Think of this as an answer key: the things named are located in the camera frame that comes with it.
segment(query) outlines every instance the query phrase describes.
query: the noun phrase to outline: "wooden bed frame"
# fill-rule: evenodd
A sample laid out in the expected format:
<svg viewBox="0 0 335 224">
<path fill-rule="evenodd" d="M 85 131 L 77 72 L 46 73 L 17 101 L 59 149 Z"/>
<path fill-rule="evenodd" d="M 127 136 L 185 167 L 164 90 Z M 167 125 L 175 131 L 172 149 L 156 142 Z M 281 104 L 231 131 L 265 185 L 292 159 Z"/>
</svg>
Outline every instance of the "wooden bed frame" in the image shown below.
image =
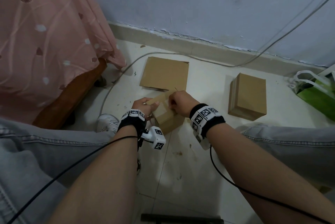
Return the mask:
<svg viewBox="0 0 335 224">
<path fill-rule="evenodd" d="M 73 79 L 62 94 L 38 114 L 32 124 L 44 129 L 60 129 L 106 68 L 106 60 L 99 58 L 99 65 L 95 69 Z"/>
</svg>

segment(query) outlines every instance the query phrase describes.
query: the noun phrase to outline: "jeans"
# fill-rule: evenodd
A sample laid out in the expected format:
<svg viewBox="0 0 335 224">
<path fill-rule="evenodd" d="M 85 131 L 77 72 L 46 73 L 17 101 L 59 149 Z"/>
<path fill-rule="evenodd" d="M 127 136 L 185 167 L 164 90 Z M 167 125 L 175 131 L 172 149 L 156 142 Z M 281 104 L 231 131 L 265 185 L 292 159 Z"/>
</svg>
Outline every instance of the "jeans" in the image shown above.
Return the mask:
<svg viewBox="0 0 335 224">
<path fill-rule="evenodd" d="M 335 187 L 335 127 L 255 126 L 243 134 L 307 179 Z M 0 118 L 0 223 L 78 159 L 106 144 L 112 132 L 46 130 Z M 47 188 L 16 220 L 45 223 L 92 155 Z"/>
</svg>

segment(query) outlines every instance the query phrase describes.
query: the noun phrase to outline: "pink fabric with white dots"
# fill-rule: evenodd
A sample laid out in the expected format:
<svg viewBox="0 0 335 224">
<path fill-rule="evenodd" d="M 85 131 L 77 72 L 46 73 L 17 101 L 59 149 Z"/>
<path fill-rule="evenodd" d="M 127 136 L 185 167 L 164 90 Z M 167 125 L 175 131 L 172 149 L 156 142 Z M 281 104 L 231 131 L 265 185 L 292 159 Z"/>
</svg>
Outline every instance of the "pink fabric with white dots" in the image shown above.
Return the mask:
<svg viewBox="0 0 335 224">
<path fill-rule="evenodd" d="M 0 0 L 0 116 L 32 123 L 98 57 L 126 66 L 95 0 Z"/>
</svg>

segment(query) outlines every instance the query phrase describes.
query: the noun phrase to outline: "hand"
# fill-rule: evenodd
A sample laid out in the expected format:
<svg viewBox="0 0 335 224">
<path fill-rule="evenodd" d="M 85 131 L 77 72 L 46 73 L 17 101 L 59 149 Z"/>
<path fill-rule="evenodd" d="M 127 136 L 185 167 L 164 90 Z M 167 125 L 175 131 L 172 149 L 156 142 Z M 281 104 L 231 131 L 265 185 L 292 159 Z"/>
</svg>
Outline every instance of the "hand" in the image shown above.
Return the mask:
<svg viewBox="0 0 335 224">
<path fill-rule="evenodd" d="M 145 105 L 144 103 L 149 101 L 152 98 L 142 98 L 135 100 L 132 106 L 132 109 L 138 109 L 145 115 L 146 120 L 151 119 L 151 113 L 157 109 L 159 106 L 159 102 L 156 101 L 154 104 L 151 105 Z"/>
<path fill-rule="evenodd" d="M 174 109 L 184 117 L 189 117 L 192 108 L 197 104 L 200 104 L 200 102 L 195 100 L 186 91 L 175 91 L 169 96 L 169 108 Z"/>
</svg>

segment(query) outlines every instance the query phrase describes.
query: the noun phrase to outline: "white floor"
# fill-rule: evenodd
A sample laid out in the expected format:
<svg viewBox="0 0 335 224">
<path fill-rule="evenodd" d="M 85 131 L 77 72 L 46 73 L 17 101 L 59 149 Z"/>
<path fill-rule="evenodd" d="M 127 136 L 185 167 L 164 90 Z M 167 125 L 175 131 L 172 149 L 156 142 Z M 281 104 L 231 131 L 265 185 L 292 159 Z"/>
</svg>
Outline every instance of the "white floor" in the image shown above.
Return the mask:
<svg viewBox="0 0 335 224">
<path fill-rule="evenodd" d="M 158 48 L 127 41 L 118 41 L 128 64 L 147 52 L 163 51 Z M 201 103 L 215 107 L 226 122 L 238 127 L 250 121 L 227 114 L 229 84 L 242 72 L 266 79 L 267 115 L 263 122 L 278 126 L 325 127 L 329 120 L 306 104 L 287 87 L 282 76 L 246 68 L 227 68 L 197 61 L 180 55 L 151 55 L 189 61 L 187 91 Z M 147 57 L 137 61 L 114 86 L 103 108 L 103 113 L 121 117 L 132 102 L 142 97 L 155 97 L 159 91 L 139 86 Z M 109 65 L 103 76 L 115 80 L 118 71 Z M 67 129 L 94 130 L 96 118 L 108 89 L 93 87 L 77 107 L 76 123 Z M 141 213 L 184 216 L 220 216 L 227 223 L 261 223 L 241 193 L 215 171 L 209 157 L 192 134 L 190 125 L 184 125 L 166 136 L 162 150 L 153 150 L 144 142 L 139 151 L 142 170 L 137 179 L 136 207 L 133 223 L 140 223 Z M 224 175 L 228 175 L 214 154 L 214 161 Z"/>
</svg>

